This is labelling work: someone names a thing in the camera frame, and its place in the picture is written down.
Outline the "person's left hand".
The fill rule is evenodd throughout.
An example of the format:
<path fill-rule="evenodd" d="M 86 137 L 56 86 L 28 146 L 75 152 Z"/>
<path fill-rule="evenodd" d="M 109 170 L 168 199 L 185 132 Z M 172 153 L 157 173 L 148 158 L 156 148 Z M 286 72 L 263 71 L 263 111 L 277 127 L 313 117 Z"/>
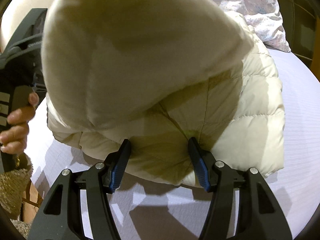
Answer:
<path fill-rule="evenodd" d="M 19 108 L 8 116 L 9 130 L 1 132 L 1 151 L 7 154 L 22 154 L 27 148 L 28 122 L 32 120 L 39 103 L 36 93 L 29 94 L 29 105 Z"/>

